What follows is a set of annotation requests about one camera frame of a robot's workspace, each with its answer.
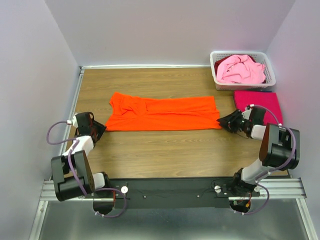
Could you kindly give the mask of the orange t-shirt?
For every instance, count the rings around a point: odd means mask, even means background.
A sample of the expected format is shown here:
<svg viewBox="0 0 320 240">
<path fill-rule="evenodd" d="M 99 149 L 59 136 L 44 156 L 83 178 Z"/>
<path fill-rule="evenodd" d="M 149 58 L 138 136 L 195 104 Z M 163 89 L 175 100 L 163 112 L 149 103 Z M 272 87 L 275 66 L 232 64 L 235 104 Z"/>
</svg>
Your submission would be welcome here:
<svg viewBox="0 0 320 240">
<path fill-rule="evenodd" d="M 154 99 L 115 92 L 105 123 L 114 131 L 188 131 L 221 129 L 213 96 Z"/>
</svg>

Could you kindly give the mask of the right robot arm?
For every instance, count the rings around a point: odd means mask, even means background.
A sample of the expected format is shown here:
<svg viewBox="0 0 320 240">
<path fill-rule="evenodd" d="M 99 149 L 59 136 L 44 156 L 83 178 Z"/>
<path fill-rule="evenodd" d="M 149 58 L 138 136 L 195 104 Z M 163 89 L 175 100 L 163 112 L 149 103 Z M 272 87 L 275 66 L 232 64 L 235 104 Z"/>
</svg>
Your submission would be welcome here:
<svg viewBox="0 0 320 240">
<path fill-rule="evenodd" d="M 239 169 L 226 189 L 236 196 L 252 193 L 258 183 L 271 173 L 295 169 L 300 161 L 300 131 L 289 128 L 268 108 L 251 104 L 245 111 L 235 110 L 217 120 L 224 130 L 243 132 L 261 141 L 258 158 L 249 166 Z"/>
</svg>

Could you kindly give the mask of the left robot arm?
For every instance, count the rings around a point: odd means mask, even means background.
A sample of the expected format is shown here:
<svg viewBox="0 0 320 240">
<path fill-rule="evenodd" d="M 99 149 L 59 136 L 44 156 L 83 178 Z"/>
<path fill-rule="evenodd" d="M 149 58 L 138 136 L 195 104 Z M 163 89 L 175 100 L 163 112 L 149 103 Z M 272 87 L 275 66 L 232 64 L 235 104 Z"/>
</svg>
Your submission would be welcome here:
<svg viewBox="0 0 320 240">
<path fill-rule="evenodd" d="M 59 145 L 71 141 L 72 144 L 64 153 L 50 161 L 55 196 L 58 201 L 87 196 L 96 193 L 104 198 L 110 194 L 111 185 L 105 172 L 92 173 L 88 155 L 101 139 L 106 126 L 95 120 L 92 112 L 75 114 L 71 120 L 59 121 L 54 125 L 66 123 L 75 127 L 73 138 L 60 142 L 51 142 L 50 130 L 46 140 L 50 145 Z"/>
</svg>

